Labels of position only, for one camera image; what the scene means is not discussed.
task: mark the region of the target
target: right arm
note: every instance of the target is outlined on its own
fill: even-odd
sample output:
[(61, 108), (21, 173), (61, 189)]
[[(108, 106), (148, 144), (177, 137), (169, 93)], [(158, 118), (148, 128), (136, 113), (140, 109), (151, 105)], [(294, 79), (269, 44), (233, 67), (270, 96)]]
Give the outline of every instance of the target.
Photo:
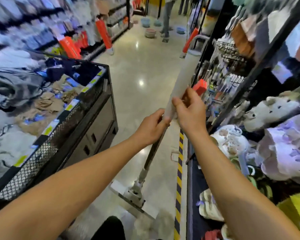
[(179, 124), (235, 240), (300, 240), (297, 227), (210, 140), (201, 98), (191, 88), (184, 98), (187, 106), (179, 98), (172, 100)]

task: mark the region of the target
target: dark pants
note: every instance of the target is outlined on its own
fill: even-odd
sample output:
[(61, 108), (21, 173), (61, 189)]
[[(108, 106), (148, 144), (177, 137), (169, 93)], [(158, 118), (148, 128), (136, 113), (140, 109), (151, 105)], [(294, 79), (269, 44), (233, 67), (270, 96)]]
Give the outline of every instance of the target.
[(126, 240), (126, 237), (124, 235), (124, 226), (117, 217), (108, 217), (108, 219), (104, 223), (102, 223), (100, 228), (91, 238), (91, 240), (100, 239)]
[(183, 3), (184, 3), (184, 2), (185, 2), (185, 5), (184, 5), (184, 10), (183, 10), (183, 15), (187, 15), (189, 1), (190, 1), (190, 0), (181, 0), (180, 8), (179, 8), (179, 15), (181, 15), (182, 8), (183, 8)]

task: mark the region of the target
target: left arm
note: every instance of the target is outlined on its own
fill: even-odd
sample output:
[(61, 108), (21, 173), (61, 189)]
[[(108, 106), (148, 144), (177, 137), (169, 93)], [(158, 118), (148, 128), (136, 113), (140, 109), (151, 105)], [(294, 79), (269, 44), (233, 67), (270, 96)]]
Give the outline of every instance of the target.
[(55, 240), (140, 150), (159, 139), (170, 121), (164, 109), (146, 117), (127, 140), (67, 167), (0, 210), (0, 239)]

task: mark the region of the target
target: black metal display bin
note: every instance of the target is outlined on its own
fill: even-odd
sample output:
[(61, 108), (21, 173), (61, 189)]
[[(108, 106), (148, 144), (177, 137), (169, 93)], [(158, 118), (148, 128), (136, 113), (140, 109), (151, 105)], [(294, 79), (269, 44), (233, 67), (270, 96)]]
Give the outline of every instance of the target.
[(53, 173), (110, 147), (118, 123), (109, 66), (93, 64), (100, 72), (0, 178), (0, 209)]

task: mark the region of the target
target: left hand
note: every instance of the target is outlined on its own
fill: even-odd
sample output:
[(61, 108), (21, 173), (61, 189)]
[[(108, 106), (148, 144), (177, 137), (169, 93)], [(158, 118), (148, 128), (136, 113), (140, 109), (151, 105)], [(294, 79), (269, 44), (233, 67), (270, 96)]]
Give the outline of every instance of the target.
[(160, 121), (163, 114), (164, 109), (161, 108), (145, 117), (132, 137), (142, 143), (144, 147), (155, 143), (171, 122), (169, 118), (164, 118)]

